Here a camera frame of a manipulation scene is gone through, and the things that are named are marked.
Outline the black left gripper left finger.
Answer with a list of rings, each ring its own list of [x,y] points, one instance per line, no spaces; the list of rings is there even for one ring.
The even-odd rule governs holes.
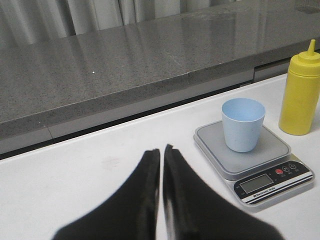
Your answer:
[[[160,151],[144,152],[106,201],[59,229],[55,240],[154,240],[159,206]]]

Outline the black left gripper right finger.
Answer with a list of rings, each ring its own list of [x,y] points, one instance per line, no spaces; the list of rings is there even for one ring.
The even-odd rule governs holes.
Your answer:
[[[281,240],[272,225],[211,189],[172,145],[164,152],[163,202],[170,240]]]

